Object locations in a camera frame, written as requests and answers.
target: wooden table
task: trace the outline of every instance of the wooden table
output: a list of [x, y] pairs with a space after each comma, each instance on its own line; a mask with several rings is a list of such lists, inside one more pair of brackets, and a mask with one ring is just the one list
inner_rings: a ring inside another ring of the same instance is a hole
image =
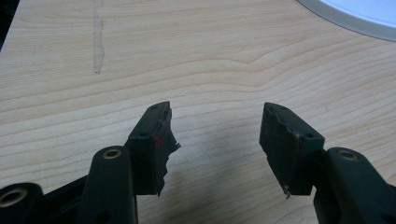
[[287, 0], [21, 0], [0, 54], [0, 188], [45, 192], [122, 145], [170, 101], [182, 148], [141, 223], [317, 223], [259, 145], [264, 102], [289, 107], [396, 184], [396, 44]]

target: light wood tabletop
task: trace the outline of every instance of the light wood tabletop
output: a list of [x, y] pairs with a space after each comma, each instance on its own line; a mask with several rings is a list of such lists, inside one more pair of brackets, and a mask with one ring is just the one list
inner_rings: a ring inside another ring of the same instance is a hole
[[21, 0], [0, 53], [0, 188], [47, 193], [170, 101], [181, 148], [140, 223], [318, 223], [259, 145], [265, 102], [396, 185], [396, 43], [290, 0]]

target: stain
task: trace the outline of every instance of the stain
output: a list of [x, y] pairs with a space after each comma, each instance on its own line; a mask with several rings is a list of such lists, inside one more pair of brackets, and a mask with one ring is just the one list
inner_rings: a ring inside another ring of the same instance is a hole
[[93, 71], [100, 74], [105, 58], [105, 49], [102, 44], [103, 20], [98, 10], [103, 6], [104, 0], [93, 0]]

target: white plate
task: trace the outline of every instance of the white plate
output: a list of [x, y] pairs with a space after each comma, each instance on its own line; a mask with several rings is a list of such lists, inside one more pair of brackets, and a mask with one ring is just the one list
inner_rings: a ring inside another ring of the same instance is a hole
[[298, 0], [320, 17], [349, 30], [396, 41], [396, 0]]

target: wood grain surface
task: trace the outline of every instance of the wood grain surface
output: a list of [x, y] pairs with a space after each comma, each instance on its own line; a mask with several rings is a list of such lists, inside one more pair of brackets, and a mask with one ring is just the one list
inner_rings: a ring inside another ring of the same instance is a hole
[[170, 101], [182, 148], [161, 197], [138, 197], [140, 223], [318, 223], [313, 196], [286, 200], [266, 161], [264, 102], [396, 185], [395, 87], [395, 43], [297, 1], [21, 0], [0, 54], [0, 188], [86, 175]]

